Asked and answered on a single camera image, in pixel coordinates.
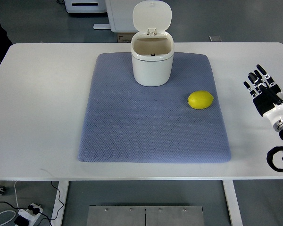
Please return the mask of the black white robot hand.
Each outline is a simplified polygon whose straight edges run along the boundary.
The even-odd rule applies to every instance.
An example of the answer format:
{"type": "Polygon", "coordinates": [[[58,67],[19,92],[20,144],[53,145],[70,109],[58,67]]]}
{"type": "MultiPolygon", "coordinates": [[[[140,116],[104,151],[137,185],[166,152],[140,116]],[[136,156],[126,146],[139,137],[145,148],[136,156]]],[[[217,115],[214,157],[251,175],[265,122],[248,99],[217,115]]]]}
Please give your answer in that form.
{"type": "Polygon", "coordinates": [[[252,96],[253,104],[261,117],[269,120],[274,130],[283,127],[283,91],[259,64],[248,74],[243,84],[252,96]]]}

